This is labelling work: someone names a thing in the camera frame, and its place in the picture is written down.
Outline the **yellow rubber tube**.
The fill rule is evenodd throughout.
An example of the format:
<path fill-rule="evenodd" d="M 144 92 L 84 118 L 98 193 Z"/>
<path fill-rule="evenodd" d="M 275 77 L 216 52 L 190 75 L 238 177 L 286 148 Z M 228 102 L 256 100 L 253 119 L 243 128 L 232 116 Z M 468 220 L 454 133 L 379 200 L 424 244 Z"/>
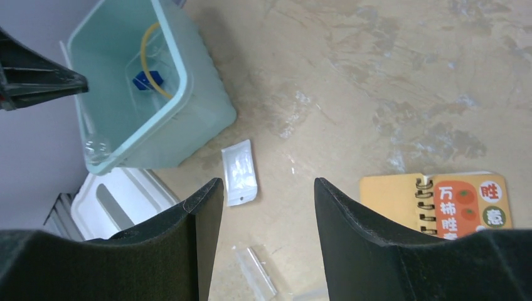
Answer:
<path fill-rule="evenodd" d="M 152 68 L 158 66 L 159 63 L 156 63 L 156 61 L 158 61 L 159 58 L 157 55 L 155 57 L 151 57 L 148 55 L 148 44 L 151 40 L 151 36 L 160 27 L 161 26 L 159 22 L 155 22 L 151 24 L 150 27 L 148 27 L 145 30 L 141 38 L 139 58 L 141 61 L 142 71 L 147 81 L 151 85 L 151 89 L 158 92 L 160 95 L 162 95 L 166 99 L 170 100 L 172 99 L 173 96 L 161 87 L 161 85 L 155 80 L 154 76 L 151 73 Z"/>

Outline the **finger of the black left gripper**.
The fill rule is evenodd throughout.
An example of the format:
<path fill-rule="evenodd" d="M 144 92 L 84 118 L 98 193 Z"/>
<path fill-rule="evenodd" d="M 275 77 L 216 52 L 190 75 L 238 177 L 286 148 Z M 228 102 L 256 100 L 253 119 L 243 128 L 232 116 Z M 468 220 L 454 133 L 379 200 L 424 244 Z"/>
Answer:
<path fill-rule="evenodd" d="M 27 108 L 88 92 L 85 76 L 49 60 L 1 30 L 1 109 Z"/>

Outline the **clear glass tube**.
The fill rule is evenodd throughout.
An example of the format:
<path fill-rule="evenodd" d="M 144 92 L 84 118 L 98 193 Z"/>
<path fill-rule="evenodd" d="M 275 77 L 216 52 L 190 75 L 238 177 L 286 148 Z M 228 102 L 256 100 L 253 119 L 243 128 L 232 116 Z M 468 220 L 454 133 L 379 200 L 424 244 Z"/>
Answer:
<path fill-rule="evenodd" d="M 110 141 L 97 131 L 95 122 L 85 106 L 81 93 L 75 95 L 75 101 L 77 102 L 80 129 L 82 130 L 85 159 L 91 165 L 99 165 L 112 154 Z"/>

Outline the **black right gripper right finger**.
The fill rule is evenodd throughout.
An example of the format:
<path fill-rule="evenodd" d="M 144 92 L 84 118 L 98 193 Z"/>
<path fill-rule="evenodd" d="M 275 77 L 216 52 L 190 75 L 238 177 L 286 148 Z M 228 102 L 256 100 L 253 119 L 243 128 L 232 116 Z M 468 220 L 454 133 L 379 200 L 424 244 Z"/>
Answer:
<path fill-rule="evenodd" d="M 314 182 L 331 300 L 530 300 L 531 231 L 482 230 L 457 240 L 398 224 Z"/>

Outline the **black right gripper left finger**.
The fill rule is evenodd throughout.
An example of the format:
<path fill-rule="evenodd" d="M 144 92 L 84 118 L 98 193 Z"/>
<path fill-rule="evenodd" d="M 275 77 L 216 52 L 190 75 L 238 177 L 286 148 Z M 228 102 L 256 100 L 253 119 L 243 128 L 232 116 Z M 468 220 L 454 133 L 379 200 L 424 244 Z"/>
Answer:
<path fill-rule="evenodd" d="M 2 300 L 207 300 L 224 187 L 190 197 L 107 239 L 1 232 Z"/>

